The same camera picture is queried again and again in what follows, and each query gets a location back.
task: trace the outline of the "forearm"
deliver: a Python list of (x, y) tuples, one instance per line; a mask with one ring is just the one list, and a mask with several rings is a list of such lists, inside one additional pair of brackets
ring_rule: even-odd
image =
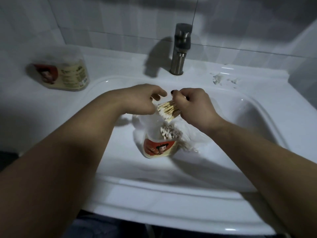
[(92, 186), (120, 114), (118, 105), (104, 94), (0, 174), (3, 236), (61, 235)]
[(317, 165), (222, 120), (206, 133), (265, 197), (293, 234), (316, 232)]

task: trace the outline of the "sink basin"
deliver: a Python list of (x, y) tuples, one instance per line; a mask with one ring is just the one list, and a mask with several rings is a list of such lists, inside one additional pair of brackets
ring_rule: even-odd
[[(74, 107), (72, 115), (106, 91), (142, 83), (144, 80), (121, 77), (101, 80), (89, 87), (86, 95)], [(168, 93), (173, 89), (199, 87), (173, 81), (159, 83), (148, 80), (147, 83), (160, 85)], [(237, 91), (213, 87), (201, 88), (208, 93), (216, 110), (221, 110), (221, 115), (225, 119), (286, 147), (270, 117), (255, 100)], [(169, 95), (160, 102), (169, 101), (171, 98)], [(138, 145), (138, 141), (143, 138), (143, 134), (136, 128), (138, 125), (135, 116), (125, 114), (120, 117), (97, 169), (99, 176), (185, 188), (256, 191), (239, 168), (213, 141), (202, 147), (198, 153), (180, 150), (172, 158), (145, 158)]]

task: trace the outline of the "faucet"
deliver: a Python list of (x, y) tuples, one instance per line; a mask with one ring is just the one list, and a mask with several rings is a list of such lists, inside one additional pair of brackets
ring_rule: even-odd
[(193, 25), (177, 23), (174, 36), (174, 50), (170, 73), (182, 75), (187, 51), (191, 48), (191, 33)]

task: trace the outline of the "bathroom sink countertop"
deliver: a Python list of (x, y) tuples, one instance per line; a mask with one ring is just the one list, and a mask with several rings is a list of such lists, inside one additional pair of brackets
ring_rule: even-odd
[[(247, 95), (263, 107), (291, 151), (317, 162), (317, 111), (287, 82), (285, 71), (185, 60), (184, 74), (173, 76), (166, 60), (88, 47), (81, 50), (91, 79), (85, 90), (51, 90), (25, 77), (0, 94), (0, 121), (6, 124), (1, 127), (2, 150), (25, 151), (65, 122), (94, 84), (130, 77), (144, 83), (206, 86)], [(97, 174), (84, 208), (115, 218), (201, 232), (283, 232), (256, 193), (186, 188), (101, 174)]]

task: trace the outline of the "person's left hand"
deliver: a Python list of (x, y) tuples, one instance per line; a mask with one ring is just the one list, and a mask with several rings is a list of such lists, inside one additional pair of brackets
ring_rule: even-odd
[(121, 107), (121, 113), (150, 115), (155, 113), (152, 99), (159, 101), (167, 92), (157, 85), (140, 84), (130, 88), (111, 90), (107, 94)]

